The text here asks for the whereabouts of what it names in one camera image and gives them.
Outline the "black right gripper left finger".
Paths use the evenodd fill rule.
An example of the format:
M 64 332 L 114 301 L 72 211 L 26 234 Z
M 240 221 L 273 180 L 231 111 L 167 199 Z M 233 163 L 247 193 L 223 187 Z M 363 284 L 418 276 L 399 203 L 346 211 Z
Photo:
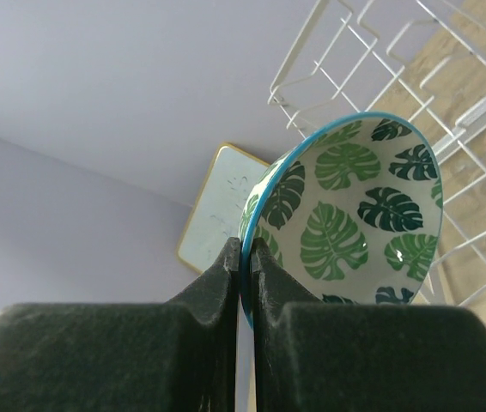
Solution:
M 232 411 L 240 242 L 163 303 L 0 311 L 0 411 Z

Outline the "green leaf pattern bowl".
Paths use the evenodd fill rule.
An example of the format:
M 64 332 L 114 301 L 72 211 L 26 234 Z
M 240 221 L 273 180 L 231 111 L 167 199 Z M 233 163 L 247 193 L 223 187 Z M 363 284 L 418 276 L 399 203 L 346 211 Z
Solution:
M 421 131 L 388 112 L 337 119 L 274 161 L 246 197 L 244 313 L 257 238 L 319 300 L 407 305 L 434 261 L 442 218 L 440 168 Z

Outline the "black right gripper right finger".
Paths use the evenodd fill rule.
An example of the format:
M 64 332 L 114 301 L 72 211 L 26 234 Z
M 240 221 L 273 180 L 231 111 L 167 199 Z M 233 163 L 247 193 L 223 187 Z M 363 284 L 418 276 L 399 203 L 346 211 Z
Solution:
M 324 303 L 252 246 L 260 411 L 486 411 L 486 328 L 451 306 Z

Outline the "white wire dish rack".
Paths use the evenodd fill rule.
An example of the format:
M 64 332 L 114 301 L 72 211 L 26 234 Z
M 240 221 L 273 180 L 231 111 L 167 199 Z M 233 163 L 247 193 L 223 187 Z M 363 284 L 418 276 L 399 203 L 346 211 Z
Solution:
M 288 130 L 389 112 L 441 169 L 440 246 L 420 301 L 486 324 L 486 1 L 318 1 L 270 85 Z

